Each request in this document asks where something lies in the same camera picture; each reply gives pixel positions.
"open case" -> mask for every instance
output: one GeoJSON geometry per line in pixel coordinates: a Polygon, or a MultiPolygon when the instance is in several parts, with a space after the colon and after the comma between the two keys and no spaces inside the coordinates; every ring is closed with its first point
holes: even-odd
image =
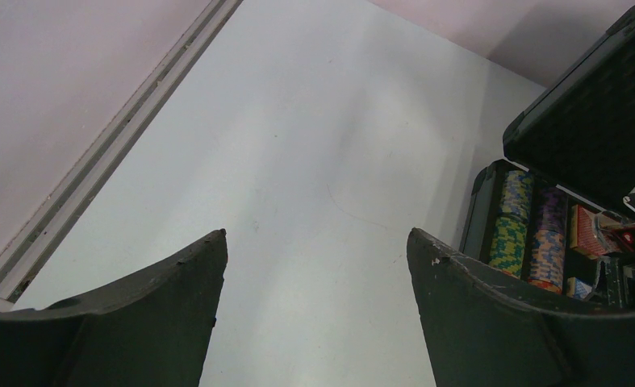
{"type": "Polygon", "coordinates": [[[422,230],[407,242],[437,385],[635,385],[635,288],[620,280],[635,253],[592,259],[564,235],[564,281],[539,288],[528,281],[540,223],[526,216],[521,266],[511,275],[489,266],[510,171],[533,179],[531,214],[540,188],[575,194],[560,191],[564,233],[581,208],[635,221],[623,201],[635,187],[635,6],[510,124],[503,145],[524,168],[500,160],[479,173],[461,252],[422,230]],[[567,297],[569,278],[596,288],[584,300],[567,297]]]}

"poker chip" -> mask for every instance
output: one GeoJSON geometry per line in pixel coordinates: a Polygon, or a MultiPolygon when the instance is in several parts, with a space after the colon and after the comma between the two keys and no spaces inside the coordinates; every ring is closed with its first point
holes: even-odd
{"type": "Polygon", "coordinates": [[[565,233],[566,193],[556,187],[546,187],[537,192],[536,229],[565,233]]]}
{"type": "Polygon", "coordinates": [[[509,171],[505,174],[499,215],[510,215],[528,224],[535,179],[525,171],[509,171]]]}
{"type": "Polygon", "coordinates": [[[508,216],[499,216],[495,221],[488,265],[520,277],[525,244],[526,225],[508,216]]]}
{"type": "Polygon", "coordinates": [[[545,281],[559,289],[564,283],[564,235],[550,230],[538,230],[533,235],[529,280],[545,281]]]}
{"type": "Polygon", "coordinates": [[[562,294],[562,288],[557,287],[548,281],[528,280],[528,283],[553,293],[562,294]]]}
{"type": "Polygon", "coordinates": [[[571,277],[566,280],[566,295],[571,298],[575,298],[577,300],[586,300],[592,293],[592,291],[592,286],[579,280],[576,277],[571,277]]]}

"black case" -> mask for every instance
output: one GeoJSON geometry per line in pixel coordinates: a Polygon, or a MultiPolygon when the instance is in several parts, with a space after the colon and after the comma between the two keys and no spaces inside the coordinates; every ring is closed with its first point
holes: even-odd
{"type": "MultiPolygon", "coordinates": [[[[537,184],[635,216],[622,203],[635,186],[635,6],[510,124],[503,145],[537,184]]],[[[437,385],[635,385],[635,311],[550,293],[485,264],[504,173],[518,168],[500,160],[477,176],[464,254],[422,230],[410,234],[437,385]]],[[[575,255],[567,252],[567,277],[578,277],[569,262],[591,262],[575,255]]]]}

